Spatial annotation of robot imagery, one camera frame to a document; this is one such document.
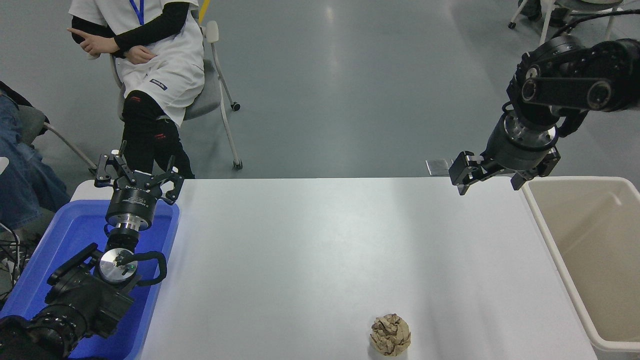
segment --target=crumpled paper ball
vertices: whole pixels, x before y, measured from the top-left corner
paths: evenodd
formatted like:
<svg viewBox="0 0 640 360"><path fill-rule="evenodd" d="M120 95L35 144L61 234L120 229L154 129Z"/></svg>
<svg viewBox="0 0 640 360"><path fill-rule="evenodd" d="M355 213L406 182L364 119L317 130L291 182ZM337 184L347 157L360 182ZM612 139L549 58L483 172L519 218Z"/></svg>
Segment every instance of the crumpled paper ball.
<svg viewBox="0 0 640 360"><path fill-rule="evenodd" d="M398 356L411 345L409 325L397 314L376 318L371 330L371 344L384 356Z"/></svg>

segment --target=knee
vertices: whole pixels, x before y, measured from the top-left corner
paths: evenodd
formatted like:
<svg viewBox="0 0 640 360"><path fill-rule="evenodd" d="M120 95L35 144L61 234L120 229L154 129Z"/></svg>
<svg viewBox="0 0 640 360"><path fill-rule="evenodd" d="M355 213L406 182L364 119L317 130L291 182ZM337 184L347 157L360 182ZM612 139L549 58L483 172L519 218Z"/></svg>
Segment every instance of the knee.
<svg viewBox="0 0 640 360"><path fill-rule="evenodd" d="M122 108L122 119L125 126L150 127L162 114L164 111L160 105L149 94L139 90L129 93Z"/></svg>

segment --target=black pants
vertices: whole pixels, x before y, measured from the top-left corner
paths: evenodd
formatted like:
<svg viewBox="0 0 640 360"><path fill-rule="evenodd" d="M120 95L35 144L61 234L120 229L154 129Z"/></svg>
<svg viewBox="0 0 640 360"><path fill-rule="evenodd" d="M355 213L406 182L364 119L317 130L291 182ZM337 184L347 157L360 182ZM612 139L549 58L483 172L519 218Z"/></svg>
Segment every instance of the black pants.
<svg viewBox="0 0 640 360"><path fill-rule="evenodd" d="M151 96L134 90L124 101L122 140L127 141L124 156L133 170L152 173L154 160L167 170L169 157L175 156L173 166L186 179L194 179L189 156L182 148L178 128L171 120L157 120L164 111Z"/></svg>

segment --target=gray chair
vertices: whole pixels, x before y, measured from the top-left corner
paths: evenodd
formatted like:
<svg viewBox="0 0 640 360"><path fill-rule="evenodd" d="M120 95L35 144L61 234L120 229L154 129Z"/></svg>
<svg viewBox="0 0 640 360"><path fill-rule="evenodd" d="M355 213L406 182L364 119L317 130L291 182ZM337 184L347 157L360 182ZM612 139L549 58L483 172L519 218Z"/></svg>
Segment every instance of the gray chair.
<svg viewBox="0 0 640 360"><path fill-rule="evenodd" d="M509 22L509 29L513 29L516 27L516 18L527 4L528 0L523 0L522 4L518 7L518 10L511 18ZM549 29L549 22L551 20L551 13L555 8L566 8L570 11L567 13L567 17L573 15L583 15L583 14L591 14L604 12L607 10L616 11L620 10L620 5L623 0L598 0L593 2L586 2L581 0L541 0L543 4L546 6L545 12L545 22L542 26L542 34L540 36L540 45L544 44L547 41L547 31ZM607 30L605 31L605 40L608 40L611 37L611 29L613 28L613 21L615 17L609 17L609 23L607 24Z"/></svg>
<svg viewBox="0 0 640 360"><path fill-rule="evenodd" d="M192 16L197 20L198 13L192 12ZM218 36L218 24L215 21L209 21L206 27L200 26L202 33L204 35L205 43L211 45L211 52L213 55L213 61L205 59L204 60L204 77L205 84L200 95L196 97L193 101L193 104L189 105L184 114L184 120L190 120L202 115L206 115L217 108L220 108L220 113L222 116L222 121L225 126L225 131L227 132L227 138L229 139L229 146L231 146L231 153L234 157L234 169L240 170L243 167L242 160L237 154L236 145L234 143L233 137L231 136L231 129L229 128L229 123L227 120L227 111L225 109L225 101L222 96L222 88L227 93L227 97L229 99L229 103L231 104L231 108L233 111L237 111L240 109L240 104L233 101L231 99L231 94L227 88L227 84L225 82L225 78L222 76L222 72L220 69L220 63L218 61L218 54L216 52L216 48L214 43L219 40ZM116 84L120 87L120 96L118 96L118 116L122 119L122 107L124 106L124 92L125 88L118 75L118 64L115 57L111 57L111 69L113 71L114 78L116 80ZM159 117L158 119L167 119L165 116Z"/></svg>
<svg viewBox="0 0 640 360"><path fill-rule="evenodd" d="M46 130L54 133L62 142L64 142L69 149L71 149L78 157L80 157L88 166L89 171L95 174L98 166L89 159L89 157L82 151L78 146L73 144L71 141L67 140L55 127L51 126L51 124L45 122L46 116L42 113L42 111L32 108L30 106L18 106L20 112L20 123L22 126L22 142L31 145L33 140L38 136L41 130L44 128Z"/></svg>

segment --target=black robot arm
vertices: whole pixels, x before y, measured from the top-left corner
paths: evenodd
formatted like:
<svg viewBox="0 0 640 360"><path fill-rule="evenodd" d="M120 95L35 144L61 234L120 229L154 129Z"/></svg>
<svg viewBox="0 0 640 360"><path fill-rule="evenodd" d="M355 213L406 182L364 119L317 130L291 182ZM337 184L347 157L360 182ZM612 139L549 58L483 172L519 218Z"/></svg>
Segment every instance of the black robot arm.
<svg viewBox="0 0 640 360"><path fill-rule="evenodd" d="M621 39L584 47L570 35L555 37L522 55L507 95L484 152L463 151L449 168L460 195L499 174L513 174L514 190L547 176L560 160L558 138L576 131L589 111L637 108L640 42Z"/></svg>
<svg viewBox="0 0 640 360"><path fill-rule="evenodd" d="M136 254L140 231L152 225L156 203L173 204L183 177L172 169L152 176L129 169L121 151L100 157L97 187L112 186L113 196L105 219L114 228L104 252L91 243L62 264L47 280L52 286L48 305L31 320L20 316L0 319L0 360L66 359L83 338L111 336L133 304L129 293L135 286L157 284L166 277L166 259L161 252ZM115 177L107 167L113 167ZM163 194L166 182L173 189ZM155 279L142 280L138 262L155 259L160 269Z"/></svg>

